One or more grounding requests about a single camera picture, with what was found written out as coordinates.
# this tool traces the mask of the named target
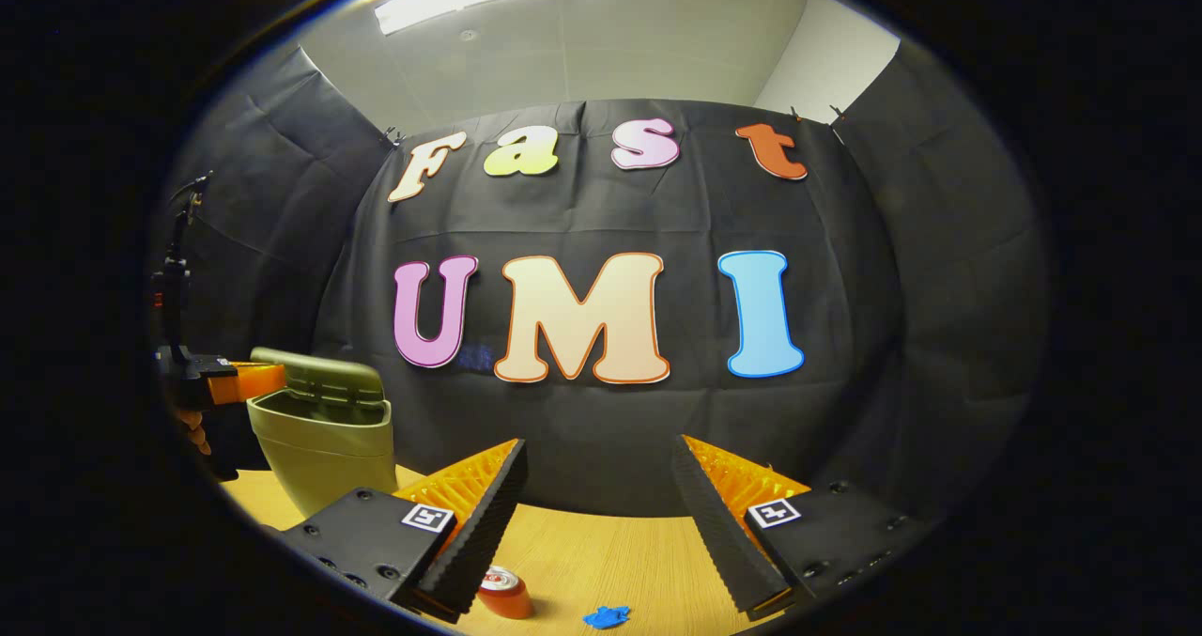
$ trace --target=black fabric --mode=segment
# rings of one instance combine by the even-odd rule
[[[619,123],[665,118],[682,153],[666,170],[623,171],[611,161]],[[739,126],[769,123],[793,136],[809,170],[789,182],[761,170]],[[504,131],[559,131],[559,165],[537,177],[484,173]],[[419,195],[388,203],[410,149],[454,131],[468,143]],[[726,368],[739,347],[733,285],[718,273],[726,251],[776,250],[790,328],[804,365],[767,379]],[[552,363],[546,380],[502,382],[492,364],[505,355],[511,285],[502,263],[554,256],[584,297],[606,258],[619,251],[662,256],[655,305],[668,379],[613,386],[584,372],[566,380]],[[423,369],[393,340],[393,272],[423,260],[418,325],[439,333],[447,256],[472,255],[480,268],[466,298],[457,362]],[[672,481],[671,440],[685,432],[790,476],[822,466],[844,440],[861,398],[902,335],[902,293],[885,226],[867,183],[828,126],[786,114],[700,101],[588,101],[512,111],[409,136],[364,196],[314,335],[317,355],[351,358],[380,372],[393,402],[397,459],[430,472],[514,436],[528,439],[524,500],[584,512],[684,516]]]
[[[173,194],[213,171],[184,237],[184,344],[234,361],[256,346],[307,352],[349,221],[388,148],[304,50],[275,50],[233,81],[167,183]],[[168,202],[168,215],[185,198]],[[151,262],[163,230],[157,237]],[[214,463],[268,469],[244,409],[207,414],[204,427]]]
[[[1001,452],[1040,369],[1051,297],[1036,192],[948,71],[906,41],[833,127],[888,228],[905,327],[820,479],[935,513]]]

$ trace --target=blue object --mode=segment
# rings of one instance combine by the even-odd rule
[[[456,363],[468,370],[493,372],[493,350],[487,345],[463,345]]]
[[[609,629],[611,626],[617,626],[623,622],[626,622],[626,614],[630,608],[621,606],[619,608],[607,608],[601,606],[597,612],[593,614],[584,616],[584,622],[594,629]]]
[[[805,355],[789,337],[780,275],[789,260],[778,251],[734,251],[718,258],[718,271],[734,281],[739,350],[726,362],[739,378],[770,378],[797,370]]]

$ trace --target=black border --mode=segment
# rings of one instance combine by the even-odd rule
[[[387,608],[317,592],[314,569],[262,543],[174,442],[144,357],[145,216],[204,97],[183,93],[214,88],[225,72],[204,76],[230,42],[303,1],[10,1],[10,126],[34,143],[10,183],[8,441],[23,468],[10,535],[34,553],[13,570],[7,598],[29,611],[10,616],[14,631],[400,632]],[[950,63],[1028,161],[1061,279],[1043,379],[992,477],[807,631],[1171,619],[1185,498],[1170,482],[1192,452],[1197,361],[1186,0],[859,1]]]

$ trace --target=finger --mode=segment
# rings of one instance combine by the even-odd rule
[[[198,410],[177,410],[175,415],[188,426],[188,429],[201,427],[201,420],[204,417]]]

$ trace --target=hand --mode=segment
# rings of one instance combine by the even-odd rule
[[[209,447],[209,442],[204,438],[204,428],[201,427],[202,414],[198,410],[175,410],[175,417],[188,426],[188,440],[196,445],[201,454],[212,456],[213,448]]]

